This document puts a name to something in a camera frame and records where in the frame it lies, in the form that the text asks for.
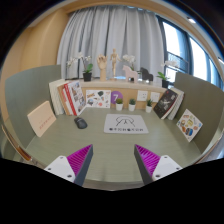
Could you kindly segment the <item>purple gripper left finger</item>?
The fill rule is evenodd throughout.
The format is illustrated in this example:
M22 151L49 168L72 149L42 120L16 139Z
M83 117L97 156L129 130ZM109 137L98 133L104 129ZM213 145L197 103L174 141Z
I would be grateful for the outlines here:
M93 145L90 144L69 156L59 156L51 162L45 171L82 186L93 156Z

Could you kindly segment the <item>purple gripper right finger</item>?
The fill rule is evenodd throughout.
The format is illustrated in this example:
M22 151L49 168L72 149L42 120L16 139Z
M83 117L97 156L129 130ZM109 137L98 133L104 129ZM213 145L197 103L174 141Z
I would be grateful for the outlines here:
M134 156L145 185L182 169L168 155L159 156L140 145L134 146Z

